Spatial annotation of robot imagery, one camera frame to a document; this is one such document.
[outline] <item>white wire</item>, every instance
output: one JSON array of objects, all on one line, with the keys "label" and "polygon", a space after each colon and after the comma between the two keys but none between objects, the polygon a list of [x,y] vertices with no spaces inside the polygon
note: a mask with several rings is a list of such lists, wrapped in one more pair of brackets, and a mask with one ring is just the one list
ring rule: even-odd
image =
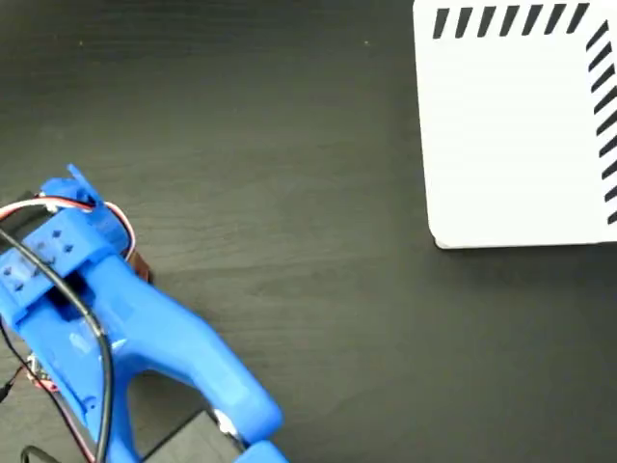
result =
[{"label": "white wire", "polygon": [[[84,210],[85,212],[90,212],[93,209],[91,206],[85,206],[73,200],[61,199],[61,198],[48,198],[48,197],[43,196],[40,198],[34,198],[32,200],[18,201],[16,203],[7,204],[3,207],[0,207],[0,220],[4,219],[5,217],[9,216],[13,212],[23,207],[30,207],[33,205],[44,205],[46,207],[64,207],[64,208],[78,207]],[[130,221],[128,220],[128,217],[126,217],[126,214],[124,214],[122,209],[120,209],[117,205],[113,203],[105,203],[105,205],[109,207],[109,209],[111,209],[112,212],[114,212],[120,218],[122,224],[124,225],[124,227],[126,228],[126,231],[128,232],[129,245],[128,245],[128,250],[126,251],[125,259],[130,260],[131,257],[133,256],[133,253],[135,252],[135,247],[137,246],[137,235],[135,233],[135,230],[133,229],[133,226],[131,225]]]},{"label": "white wire", "polygon": [[121,221],[128,232],[128,239],[130,244],[128,245],[128,251],[126,251],[126,260],[130,260],[133,257],[133,253],[135,252],[135,247],[137,246],[137,235],[135,234],[135,230],[131,225],[126,214],[120,209],[117,205],[109,202],[105,202],[105,205],[109,207],[113,212],[116,213],[121,218]]},{"label": "white wire", "polygon": [[25,200],[25,201],[18,201],[16,203],[12,203],[12,204],[7,204],[3,207],[0,207],[0,220],[4,219],[6,216],[8,216],[9,214],[15,212],[16,210],[19,210],[23,207],[29,207],[31,205],[45,205],[45,206],[59,206],[59,207],[80,207],[83,208],[85,210],[85,207],[76,204],[74,201],[72,200],[61,200],[58,198],[34,198],[32,200]]}]

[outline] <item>white panel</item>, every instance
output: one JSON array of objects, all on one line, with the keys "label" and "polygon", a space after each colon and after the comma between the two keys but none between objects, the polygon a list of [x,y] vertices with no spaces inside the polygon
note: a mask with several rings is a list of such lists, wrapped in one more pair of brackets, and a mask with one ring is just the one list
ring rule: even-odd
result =
[{"label": "white panel", "polygon": [[[602,171],[617,148],[600,150],[617,136],[617,123],[597,130],[617,112],[617,98],[596,115],[594,107],[617,84],[612,76],[594,93],[594,82],[615,62],[617,50],[595,69],[607,44],[612,3],[592,2],[573,34],[579,2],[547,34],[555,6],[538,2],[422,1],[414,6],[420,127],[431,232],[446,247],[523,246],[617,240],[617,198],[604,195],[617,173]],[[509,6],[518,5],[505,37]],[[486,6],[497,6],[486,37],[478,38]],[[472,7],[465,34],[456,38],[461,8]],[[438,9],[449,9],[434,39]],[[609,20],[609,32],[586,50]],[[612,20],[617,29],[617,22]]]}]

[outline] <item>white box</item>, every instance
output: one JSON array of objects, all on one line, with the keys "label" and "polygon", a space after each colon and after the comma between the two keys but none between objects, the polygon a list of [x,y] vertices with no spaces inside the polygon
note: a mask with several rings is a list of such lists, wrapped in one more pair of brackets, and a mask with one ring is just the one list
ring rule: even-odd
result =
[{"label": "white box", "polygon": [[416,0],[440,247],[617,241],[615,3]]}]

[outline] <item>wire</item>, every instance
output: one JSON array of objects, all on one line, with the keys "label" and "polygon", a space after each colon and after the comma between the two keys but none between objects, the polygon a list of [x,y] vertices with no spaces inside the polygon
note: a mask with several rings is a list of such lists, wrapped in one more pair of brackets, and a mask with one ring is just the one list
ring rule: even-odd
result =
[{"label": "wire", "polygon": [[[5,344],[7,345],[7,347],[9,347],[9,350],[13,353],[13,355],[16,357],[16,359],[21,363],[21,367],[23,369],[25,369],[26,371],[28,371],[34,378],[35,381],[39,381],[39,378],[34,374],[34,372],[30,369],[30,367],[28,366],[28,363],[24,360],[24,358],[19,354],[19,352],[17,352],[17,349],[14,348],[13,343],[11,342],[11,339],[9,338],[9,335],[7,334],[7,331],[4,328],[4,325],[2,324],[2,321],[0,320],[0,335],[2,335],[2,338],[4,339]],[[73,428],[71,427],[71,423],[68,420],[67,416],[63,413],[63,409],[62,406],[60,405],[60,402],[58,401],[58,399],[52,394],[50,393],[48,390],[46,390],[42,384],[40,384],[40,388],[47,394],[47,396],[49,397],[49,399],[51,400],[51,402],[53,403],[54,407],[56,408],[56,410],[58,410],[58,413],[60,413],[60,415],[62,416],[65,425],[67,426],[68,430],[70,431],[70,434],[72,436],[72,438],[75,440],[75,443],[77,444],[77,447],[79,447],[79,449],[81,450],[82,454],[84,455],[84,458],[86,460],[88,460],[88,454],[87,452],[81,447],[80,444],[80,440],[78,438],[78,436],[73,432]],[[38,456],[40,458],[40,454],[38,451],[32,451],[33,448],[32,446],[28,446],[26,447],[22,453],[21,453],[21,461],[22,463],[28,463],[28,453],[33,453],[36,456]],[[55,460],[53,457],[47,455],[47,458],[43,457],[40,458],[43,461],[46,461],[48,463],[55,463],[58,460]]]},{"label": "wire", "polygon": [[[69,198],[63,198],[61,196],[40,196],[37,198],[33,198],[32,200],[19,201],[12,204],[7,204],[3,207],[0,207],[0,221],[6,219],[11,214],[17,212],[18,210],[24,207],[30,207],[34,205],[41,205],[47,208],[79,208],[85,212],[92,212],[94,206],[88,203],[81,203],[79,201],[71,200]],[[112,213],[120,220],[122,226],[126,230],[128,234],[128,247],[125,252],[125,259],[130,260],[133,257],[133,253],[135,253],[135,248],[137,246],[137,234],[135,233],[135,229],[131,225],[126,214],[114,203],[106,202],[105,205],[112,211]]]},{"label": "wire", "polygon": [[49,265],[44,263],[28,247],[21,244],[12,235],[4,231],[0,227],[0,237],[7,241],[11,246],[16,248],[25,258],[31,261],[45,276],[53,283],[84,317],[84,320],[90,326],[96,337],[96,341],[100,348],[101,360],[103,364],[103,404],[101,413],[100,429],[96,444],[95,462],[104,463],[107,457],[107,449],[109,447],[109,437],[111,433],[113,401],[114,401],[114,364],[112,361],[112,353],[109,341],[103,327],[101,326],[96,315],[92,313],[90,308],[81,300],[56,271]]},{"label": "wire", "polygon": [[109,209],[118,217],[118,219],[122,222],[124,229],[128,233],[128,250],[126,251],[126,260],[130,260],[133,257],[133,253],[135,252],[135,248],[137,247],[137,235],[135,234],[135,230],[131,225],[126,214],[120,209],[117,205],[113,203],[106,202],[105,205],[109,207]]},{"label": "wire", "polygon": [[60,408],[62,408],[62,412],[65,415],[65,417],[67,418],[67,422],[68,422],[68,427],[70,428],[70,432],[73,436],[75,436],[75,439],[79,441],[79,447],[80,449],[82,449],[82,451],[84,451],[87,454],[87,458],[88,461],[90,463],[94,463],[94,455],[93,453],[90,451],[90,449],[88,448],[88,444],[86,444],[86,440],[84,439],[84,437],[81,435],[81,431],[79,430],[79,428],[77,427],[77,425],[75,424],[75,422],[73,421],[73,418],[70,415],[70,412],[68,411],[68,409],[63,405],[62,402],[60,402]]}]

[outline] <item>striped border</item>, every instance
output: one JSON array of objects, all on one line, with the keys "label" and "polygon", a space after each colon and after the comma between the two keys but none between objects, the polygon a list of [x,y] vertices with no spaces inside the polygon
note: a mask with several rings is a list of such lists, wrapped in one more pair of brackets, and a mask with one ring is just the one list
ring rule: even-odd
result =
[{"label": "striped border", "polygon": [[[538,16],[540,12],[545,7],[545,5],[530,5],[529,9],[526,12],[526,18],[524,21],[523,29],[521,30],[522,36],[530,35],[534,27],[538,21]],[[478,38],[487,37],[491,24],[495,19],[497,6],[484,7],[482,9],[482,17],[480,19],[480,25],[477,30],[477,34],[474,35]],[[580,24],[582,18],[587,13],[589,9],[589,3],[579,3],[575,8],[572,17],[570,17],[570,22],[568,23],[568,29],[566,30],[567,34],[573,34],[578,25]],[[516,19],[519,11],[521,10],[521,5],[510,5],[506,8],[505,14],[503,18],[500,20],[497,19],[495,22],[500,22],[500,28],[498,31],[498,35],[500,37],[507,37],[512,29],[512,23]],[[557,23],[563,16],[564,11],[566,10],[565,3],[556,3],[552,6],[552,10],[550,12],[549,20],[547,24],[544,26],[544,35],[548,36],[552,34],[557,26]],[[469,19],[473,14],[472,7],[464,7],[459,10],[458,18],[456,19],[456,32],[454,33],[454,37],[456,39],[461,39],[465,36],[465,33],[468,30]],[[435,16],[435,27],[433,29],[433,39],[438,40],[443,37],[443,29],[445,28],[445,23],[450,17],[450,9],[449,8],[439,8],[437,9],[437,14]]]}]

